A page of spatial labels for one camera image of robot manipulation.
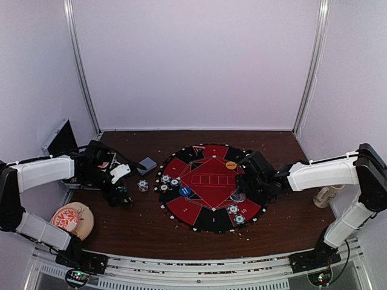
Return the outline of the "brown red chip stack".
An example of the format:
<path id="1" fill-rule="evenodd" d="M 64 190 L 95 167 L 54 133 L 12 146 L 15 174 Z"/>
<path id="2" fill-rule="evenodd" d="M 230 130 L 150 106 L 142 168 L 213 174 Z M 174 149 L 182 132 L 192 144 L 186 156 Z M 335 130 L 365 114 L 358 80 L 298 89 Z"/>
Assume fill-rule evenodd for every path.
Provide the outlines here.
<path id="1" fill-rule="evenodd" d="M 133 201 L 131 198 L 126 198 L 125 199 L 125 207 L 126 208 L 131 208 L 133 206 Z"/>

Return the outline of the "green blue chip stack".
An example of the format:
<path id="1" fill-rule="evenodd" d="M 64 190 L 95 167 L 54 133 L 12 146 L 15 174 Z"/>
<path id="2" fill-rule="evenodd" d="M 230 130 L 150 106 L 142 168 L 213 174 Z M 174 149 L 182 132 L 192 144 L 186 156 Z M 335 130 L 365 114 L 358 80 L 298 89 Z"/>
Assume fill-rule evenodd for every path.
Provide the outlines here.
<path id="1" fill-rule="evenodd" d="M 126 187 L 125 187 L 125 186 L 120 187 L 120 188 L 119 188 L 119 192 L 120 192 L 120 193 L 123 193 L 123 194 L 124 194 L 124 193 L 127 193 Z"/>

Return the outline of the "green blue poker chip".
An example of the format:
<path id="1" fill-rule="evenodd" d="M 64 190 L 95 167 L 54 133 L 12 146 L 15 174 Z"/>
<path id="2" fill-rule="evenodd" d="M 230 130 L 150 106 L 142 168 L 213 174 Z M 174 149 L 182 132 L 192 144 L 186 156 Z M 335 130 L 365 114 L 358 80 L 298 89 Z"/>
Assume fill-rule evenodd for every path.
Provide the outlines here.
<path id="1" fill-rule="evenodd" d="M 233 221 L 236 225 L 242 225 L 246 222 L 246 217 L 241 214 L 238 214 L 234 216 Z"/>

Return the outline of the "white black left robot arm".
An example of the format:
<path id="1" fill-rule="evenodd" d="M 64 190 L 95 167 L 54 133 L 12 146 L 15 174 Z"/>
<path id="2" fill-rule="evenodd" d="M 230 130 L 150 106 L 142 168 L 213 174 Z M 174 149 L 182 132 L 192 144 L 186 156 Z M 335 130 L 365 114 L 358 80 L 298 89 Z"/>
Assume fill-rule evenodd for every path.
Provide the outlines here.
<path id="1" fill-rule="evenodd" d="M 147 168 L 124 157 L 123 163 L 103 171 L 100 166 L 112 150 L 92 140 L 57 155 L 1 163 L 1 231 L 46 245 L 56 253 L 57 263 L 90 271 L 94 258 L 82 250 L 81 239 L 27 212 L 20 194 L 40 185 L 77 178 L 101 190 L 110 206 L 130 206 L 132 200 L 122 179 Z"/>

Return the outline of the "blue orange poker chip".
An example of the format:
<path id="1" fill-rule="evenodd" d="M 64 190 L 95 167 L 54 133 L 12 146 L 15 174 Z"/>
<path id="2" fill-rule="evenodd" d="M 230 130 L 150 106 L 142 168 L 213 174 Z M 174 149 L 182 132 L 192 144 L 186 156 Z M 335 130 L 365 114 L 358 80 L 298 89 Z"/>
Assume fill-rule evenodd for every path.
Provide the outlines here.
<path id="1" fill-rule="evenodd" d="M 227 207 L 228 214 L 238 214 L 239 213 L 239 207 L 237 205 L 231 205 Z"/>

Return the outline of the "grey card deck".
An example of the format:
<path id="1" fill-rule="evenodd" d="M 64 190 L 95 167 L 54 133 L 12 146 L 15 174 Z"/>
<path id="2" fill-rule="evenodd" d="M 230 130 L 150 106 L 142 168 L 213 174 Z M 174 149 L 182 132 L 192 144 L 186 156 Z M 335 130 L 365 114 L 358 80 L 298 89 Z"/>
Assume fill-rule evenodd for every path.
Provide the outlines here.
<path id="1" fill-rule="evenodd" d="M 138 173 L 141 176 L 147 174 L 148 172 L 150 172 L 151 170 L 153 170 L 157 166 L 157 163 L 153 159 L 151 159 L 150 157 L 144 158 L 143 160 L 141 160 L 139 162 L 139 164 L 145 168 L 145 169 L 138 168 Z"/>

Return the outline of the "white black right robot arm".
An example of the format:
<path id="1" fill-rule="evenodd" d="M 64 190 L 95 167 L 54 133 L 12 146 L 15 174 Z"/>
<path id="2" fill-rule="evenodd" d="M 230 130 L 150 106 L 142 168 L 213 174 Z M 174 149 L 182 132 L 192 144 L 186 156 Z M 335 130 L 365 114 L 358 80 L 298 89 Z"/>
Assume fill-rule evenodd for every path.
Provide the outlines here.
<path id="1" fill-rule="evenodd" d="M 240 162 L 244 173 L 236 176 L 236 191 L 255 197 L 276 197 L 329 185 L 359 185 L 352 204 L 321 233 L 314 249 L 290 255 L 293 272 L 308 271 L 338 262 L 338 247 L 371 216 L 386 210 L 386 163 L 374 148 L 360 144 L 355 151 L 308 163 L 284 164 L 275 169 L 259 152 Z"/>

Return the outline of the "orange big blind button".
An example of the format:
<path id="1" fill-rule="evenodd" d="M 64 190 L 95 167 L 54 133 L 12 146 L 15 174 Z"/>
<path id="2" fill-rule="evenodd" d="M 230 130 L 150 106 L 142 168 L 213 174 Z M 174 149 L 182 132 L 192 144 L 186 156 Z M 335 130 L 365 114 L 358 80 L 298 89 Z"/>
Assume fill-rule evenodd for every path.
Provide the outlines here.
<path id="1" fill-rule="evenodd" d="M 229 169 L 229 170 L 235 170 L 237 168 L 237 163 L 233 162 L 233 161 L 228 161 L 226 162 L 226 168 Z"/>

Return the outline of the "white grey poker chip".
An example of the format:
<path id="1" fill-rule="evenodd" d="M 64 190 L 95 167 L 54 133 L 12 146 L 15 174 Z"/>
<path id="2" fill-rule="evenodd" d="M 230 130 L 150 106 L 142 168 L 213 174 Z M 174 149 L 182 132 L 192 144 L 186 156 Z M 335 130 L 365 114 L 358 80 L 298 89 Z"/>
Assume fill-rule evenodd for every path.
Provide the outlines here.
<path id="1" fill-rule="evenodd" d="M 161 177 L 161 182 L 164 184 L 168 184 L 171 181 L 171 177 L 169 175 L 163 175 Z"/>

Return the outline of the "brown poker chip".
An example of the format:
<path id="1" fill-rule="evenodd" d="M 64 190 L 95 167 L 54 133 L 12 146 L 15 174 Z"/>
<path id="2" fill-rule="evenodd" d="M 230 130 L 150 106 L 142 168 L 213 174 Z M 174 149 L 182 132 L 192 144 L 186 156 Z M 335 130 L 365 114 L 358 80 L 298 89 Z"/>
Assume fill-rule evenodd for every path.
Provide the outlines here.
<path id="1" fill-rule="evenodd" d="M 162 193 L 166 193 L 167 191 L 169 191 L 169 186 L 167 184 L 162 184 L 160 187 L 159 187 L 160 191 Z"/>

